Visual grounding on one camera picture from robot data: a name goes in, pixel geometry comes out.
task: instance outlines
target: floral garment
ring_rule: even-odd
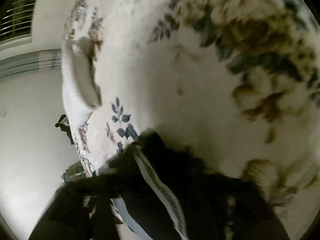
[[[73,129],[87,175],[151,128],[254,182],[299,239],[320,209],[319,30],[302,0],[78,0],[64,38],[94,40],[102,101]]]

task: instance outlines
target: wall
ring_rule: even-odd
[[[28,239],[60,175],[79,160],[54,124],[64,113],[61,71],[44,69],[0,80],[0,213],[19,240]]]
[[[75,0],[37,0],[32,42],[0,51],[0,60],[33,51],[60,48],[64,24]]]

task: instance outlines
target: white wall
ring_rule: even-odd
[[[64,24],[75,0],[37,0],[32,42],[0,51],[0,60],[29,52],[60,48]]]
[[[28,239],[60,175],[79,160],[54,124],[64,114],[60,69],[0,80],[0,213],[19,240]]]

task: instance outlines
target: wall molding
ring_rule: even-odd
[[[42,50],[0,61],[0,79],[44,68],[61,67],[61,49]]]

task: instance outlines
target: window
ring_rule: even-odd
[[[0,45],[19,38],[31,37],[36,0],[15,0],[0,25]]]

